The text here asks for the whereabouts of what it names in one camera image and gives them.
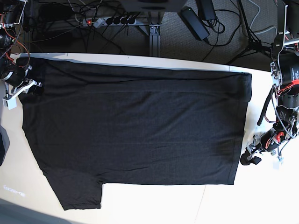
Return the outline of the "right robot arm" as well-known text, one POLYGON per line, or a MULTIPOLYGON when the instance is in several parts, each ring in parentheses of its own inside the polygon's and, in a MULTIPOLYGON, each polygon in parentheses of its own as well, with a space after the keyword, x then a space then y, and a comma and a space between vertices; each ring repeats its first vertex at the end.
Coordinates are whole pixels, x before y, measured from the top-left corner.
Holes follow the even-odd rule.
POLYGON ((0 82, 5 88, 4 99, 21 93, 40 95, 43 84, 28 77, 32 69, 29 62, 17 64, 11 57, 15 45, 23 47, 30 59, 27 46, 19 40, 25 20, 26 0, 2 0, 0 2, 0 82))

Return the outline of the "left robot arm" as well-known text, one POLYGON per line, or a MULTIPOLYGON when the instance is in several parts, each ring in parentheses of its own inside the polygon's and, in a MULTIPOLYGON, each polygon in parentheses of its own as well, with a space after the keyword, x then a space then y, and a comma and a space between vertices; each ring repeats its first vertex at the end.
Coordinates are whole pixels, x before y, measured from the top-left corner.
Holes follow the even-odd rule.
POLYGON ((282 158, 284 146, 299 135, 299 2, 277 0, 277 35, 271 45, 272 62, 270 92, 263 105, 257 125, 266 119, 272 104, 276 115, 272 128, 261 135, 254 135, 246 146, 240 163, 244 166, 258 164, 258 154, 269 152, 282 158))

